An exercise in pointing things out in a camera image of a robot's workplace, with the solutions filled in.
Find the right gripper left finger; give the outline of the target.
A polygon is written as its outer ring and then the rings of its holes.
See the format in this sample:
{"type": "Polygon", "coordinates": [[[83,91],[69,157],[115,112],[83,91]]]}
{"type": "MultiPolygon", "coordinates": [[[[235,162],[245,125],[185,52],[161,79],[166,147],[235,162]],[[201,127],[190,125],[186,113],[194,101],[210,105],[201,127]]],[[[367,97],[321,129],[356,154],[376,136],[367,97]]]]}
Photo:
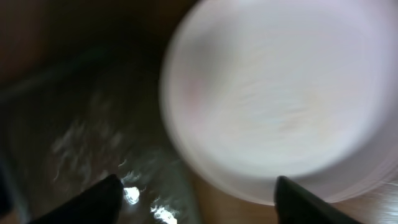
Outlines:
{"type": "Polygon", "coordinates": [[[30,224],[115,224],[122,200],[123,185],[112,174],[30,224]]]}

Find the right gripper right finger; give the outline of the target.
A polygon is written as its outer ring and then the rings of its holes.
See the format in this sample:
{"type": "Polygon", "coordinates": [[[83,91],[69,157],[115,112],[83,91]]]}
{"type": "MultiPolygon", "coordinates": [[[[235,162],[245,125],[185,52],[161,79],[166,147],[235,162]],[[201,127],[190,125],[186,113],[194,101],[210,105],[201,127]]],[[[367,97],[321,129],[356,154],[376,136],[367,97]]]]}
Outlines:
{"type": "Polygon", "coordinates": [[[274,190],[279,224],[360,224],[286,176],[279,176],[274,190]]]}

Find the pink plate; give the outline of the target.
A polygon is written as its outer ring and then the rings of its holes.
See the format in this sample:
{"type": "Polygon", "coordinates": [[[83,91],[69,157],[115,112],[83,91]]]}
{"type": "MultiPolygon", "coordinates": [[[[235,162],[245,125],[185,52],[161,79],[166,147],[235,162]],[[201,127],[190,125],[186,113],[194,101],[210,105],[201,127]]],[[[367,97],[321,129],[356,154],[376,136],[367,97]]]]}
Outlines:
{"type": "Polygon", "coordinates": [[[159,93],[177,152],[227,194],[270,205],[286,176],[361,195],[397,170],[397,2],[198,1],[159,93]]]}

